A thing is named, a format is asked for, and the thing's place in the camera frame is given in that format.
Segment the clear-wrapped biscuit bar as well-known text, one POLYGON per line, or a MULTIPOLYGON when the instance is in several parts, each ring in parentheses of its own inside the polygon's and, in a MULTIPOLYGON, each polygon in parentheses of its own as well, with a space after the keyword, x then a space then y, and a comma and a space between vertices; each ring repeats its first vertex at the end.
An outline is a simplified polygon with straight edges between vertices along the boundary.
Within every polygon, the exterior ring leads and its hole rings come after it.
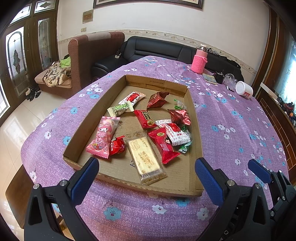
POLYGON ((146 133, 125 138, 140 183, 150 185, 167 177, 146 133))

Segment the white red striped packet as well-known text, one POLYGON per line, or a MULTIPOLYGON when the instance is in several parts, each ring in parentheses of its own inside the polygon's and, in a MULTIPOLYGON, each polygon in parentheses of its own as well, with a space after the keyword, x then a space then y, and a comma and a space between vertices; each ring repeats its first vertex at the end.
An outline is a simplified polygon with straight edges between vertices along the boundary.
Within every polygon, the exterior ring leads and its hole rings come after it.
POLYGON ((166 135, 170 139, 171 144, 173 146, 180 146, 180 145, 191 142, 190 135, 184 132, 183 130, 181 130, 181 128, 179 128, 171 120, 169 119, 156 120, 155 123, 159 128, 166 129, 166 135))

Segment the green white snack packet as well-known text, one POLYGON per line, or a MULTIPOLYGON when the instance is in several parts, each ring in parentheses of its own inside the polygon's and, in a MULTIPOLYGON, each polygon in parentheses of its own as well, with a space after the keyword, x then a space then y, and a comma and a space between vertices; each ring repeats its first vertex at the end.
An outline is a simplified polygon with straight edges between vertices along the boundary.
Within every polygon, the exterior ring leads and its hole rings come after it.
POLYGON ((118 117, 121 114, 123 114, 124 112, 126 112, 127 110, 133 112, 133 105, 132 103, 128 100, 127 102, 125 102, 124 104, 120 104, 117 106, 112 106, 110 108, 107 109, 107 112, 109 113, 109 115, 111 117, 118 117))

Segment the dark red foil snack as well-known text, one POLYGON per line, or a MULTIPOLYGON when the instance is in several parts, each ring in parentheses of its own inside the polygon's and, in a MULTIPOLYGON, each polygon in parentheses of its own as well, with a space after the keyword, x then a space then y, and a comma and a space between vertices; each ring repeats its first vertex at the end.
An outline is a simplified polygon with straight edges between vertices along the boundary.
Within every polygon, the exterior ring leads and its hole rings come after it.
POLYGON ((183 109, 168 109, 171 115, 171 121, 176 124, 191 125, 190 117, 186 110, 183 109))
POLYGON ((147 109, 161 108, 164 104, 167 103, 165 98, 168 95, 169 95, 169 92, 163 92, 163 91, 153 94, 147 103, 147 109))

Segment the green twisted candy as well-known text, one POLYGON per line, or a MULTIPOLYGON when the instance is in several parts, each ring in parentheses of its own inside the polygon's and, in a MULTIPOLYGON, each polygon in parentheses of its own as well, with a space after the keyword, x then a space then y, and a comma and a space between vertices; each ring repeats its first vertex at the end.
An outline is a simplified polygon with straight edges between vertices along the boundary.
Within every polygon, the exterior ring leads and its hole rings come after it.
POLYGON ((191 133, 189 132, 187 125, 183 125, 181 127, 181 130, 189 137, 189 140, 190 140, 189 142, 187 142, 187 143, 182 144, 182 145, 179 146, 178 151, 180 153, 185 154, 189 150, 189 147, 190 147, 190 145, 192 143, 192 141, 191 141, 191 133))
POLYGON ((180 100, 174 99, 174 101, 176 102, 175 109, 177 109, 177 110, 186 110, 187 109, 186 105, 183 102, 181 102, 180 100))

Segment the red cartoon snack packet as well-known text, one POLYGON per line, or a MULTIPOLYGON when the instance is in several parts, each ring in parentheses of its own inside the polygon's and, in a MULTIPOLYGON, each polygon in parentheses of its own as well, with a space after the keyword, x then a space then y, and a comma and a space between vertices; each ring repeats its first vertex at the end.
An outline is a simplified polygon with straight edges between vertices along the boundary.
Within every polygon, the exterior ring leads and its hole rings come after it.
POLYGON ((162 157, 162 163, 165 165, 180 155, 174 151, 173 146, 166 134, 166 128, 159 128, 148 133, 150 139, 154 142, 162 157))

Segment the white red snack packet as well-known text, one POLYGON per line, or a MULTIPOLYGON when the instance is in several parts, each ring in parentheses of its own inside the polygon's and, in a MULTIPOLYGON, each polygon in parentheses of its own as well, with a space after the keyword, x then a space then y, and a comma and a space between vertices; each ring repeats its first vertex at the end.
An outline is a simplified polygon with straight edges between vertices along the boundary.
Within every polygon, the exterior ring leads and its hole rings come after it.
POLYGON ((138 91, 133 91, 128 96, 126 96, 123 100, 121 100, 118 104, 124 104, 124 103, 130 101, 132 106, 134 106, 137 102, 139 102, 140 100, 145 98, 145 96, 146 95, 144 93, 141 93, 138 91))

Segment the red rectangular snack packet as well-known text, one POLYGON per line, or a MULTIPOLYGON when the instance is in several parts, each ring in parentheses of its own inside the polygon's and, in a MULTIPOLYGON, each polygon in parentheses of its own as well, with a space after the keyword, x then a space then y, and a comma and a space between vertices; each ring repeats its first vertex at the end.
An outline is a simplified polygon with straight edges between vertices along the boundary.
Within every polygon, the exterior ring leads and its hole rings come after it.
POLYGON ((144 130, 157 127, 147 110, 134 110, 134 114, 144 130))

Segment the pink cartoon snack packet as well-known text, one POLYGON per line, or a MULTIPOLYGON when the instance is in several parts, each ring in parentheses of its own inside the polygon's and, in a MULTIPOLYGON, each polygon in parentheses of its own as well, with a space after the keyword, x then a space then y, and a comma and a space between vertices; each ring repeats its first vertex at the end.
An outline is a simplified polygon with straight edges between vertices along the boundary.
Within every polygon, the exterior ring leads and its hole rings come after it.
POLYGON ((110 143, 118 126, 120 117, 103 116, 99 122, 95 139, 86 147, 86 152, 108 159, 110 143))

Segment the wooden tv cabinet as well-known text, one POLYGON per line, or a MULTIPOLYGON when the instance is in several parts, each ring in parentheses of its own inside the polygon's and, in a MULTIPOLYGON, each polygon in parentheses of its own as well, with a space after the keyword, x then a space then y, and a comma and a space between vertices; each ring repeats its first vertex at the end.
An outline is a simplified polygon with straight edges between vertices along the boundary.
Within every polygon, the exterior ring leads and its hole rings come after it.
POLYGON ((266 90, 261 88, 256 96, 256 99, 262 106, 268 119, 271 121, 271 124, 283 145, 287 159, 290 182, 295 184, 295 128, 292 126, 290 120, 281 107, 276 103, 274 98, 267 93, 266 90))

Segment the clear plastic cup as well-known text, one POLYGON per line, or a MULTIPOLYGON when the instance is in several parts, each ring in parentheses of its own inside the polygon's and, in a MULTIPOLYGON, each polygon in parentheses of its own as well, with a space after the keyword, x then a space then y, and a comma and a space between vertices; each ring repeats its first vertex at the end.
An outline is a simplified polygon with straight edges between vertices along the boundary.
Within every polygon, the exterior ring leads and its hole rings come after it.
POLYGON ((233 74, 228 73, 224 75, 223 83, 228 87, 229 90, 235 91, 237 79, 233 74))

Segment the small black object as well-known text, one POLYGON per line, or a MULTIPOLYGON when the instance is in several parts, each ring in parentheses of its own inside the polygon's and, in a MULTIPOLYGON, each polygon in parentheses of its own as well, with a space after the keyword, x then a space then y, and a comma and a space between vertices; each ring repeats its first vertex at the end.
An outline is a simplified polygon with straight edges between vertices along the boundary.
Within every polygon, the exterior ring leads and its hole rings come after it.
POLYGON ((216 72, 216 73, 213 74, 213 76, 214 76, 214 78, 215 78, 215 80, 216 80, 216 82, 218 84, 222 84, 223 83, 223 81, 224 81, 224 74, 222 72, 216 72))

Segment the shoes on floor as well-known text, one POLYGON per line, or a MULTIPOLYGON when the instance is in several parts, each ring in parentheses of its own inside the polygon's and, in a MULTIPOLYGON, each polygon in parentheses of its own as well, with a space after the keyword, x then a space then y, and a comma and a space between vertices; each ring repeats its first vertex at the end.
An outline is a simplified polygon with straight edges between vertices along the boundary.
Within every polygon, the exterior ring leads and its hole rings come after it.
POLYGON ((41 94, 41 89, 39 86, 30 87, 25 92, 26 100, 33 101, 35 98, 38 98, 41 94))

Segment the small card booklet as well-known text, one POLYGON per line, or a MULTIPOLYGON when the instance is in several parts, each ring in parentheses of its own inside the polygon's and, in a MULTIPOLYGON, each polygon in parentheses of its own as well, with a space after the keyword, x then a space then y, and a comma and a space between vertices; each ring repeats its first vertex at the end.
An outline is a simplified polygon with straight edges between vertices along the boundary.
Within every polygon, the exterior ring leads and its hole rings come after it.
POLYGON ((211 83, 211 84, 214 84, 214 85, 217 85, 218 82, 216 81, 215 77, 213 75, 208 75, 208 74, 205 74, 203 73, 203 78, 205 81, 211 83))

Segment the pink knit-covered bottle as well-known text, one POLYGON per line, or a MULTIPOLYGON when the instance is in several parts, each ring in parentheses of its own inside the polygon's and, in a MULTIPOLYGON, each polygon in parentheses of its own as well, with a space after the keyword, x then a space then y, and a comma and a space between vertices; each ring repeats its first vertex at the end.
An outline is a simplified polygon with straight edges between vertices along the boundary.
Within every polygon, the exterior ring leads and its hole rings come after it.
POLYGON ((191 70, 194 73, 202 74, 204 72, 205 65, 208 62, 207 56, 208 56, 207 46, 201 44, 196 51, 196 54, 193 58, 193 62, 191 65, 191 70))

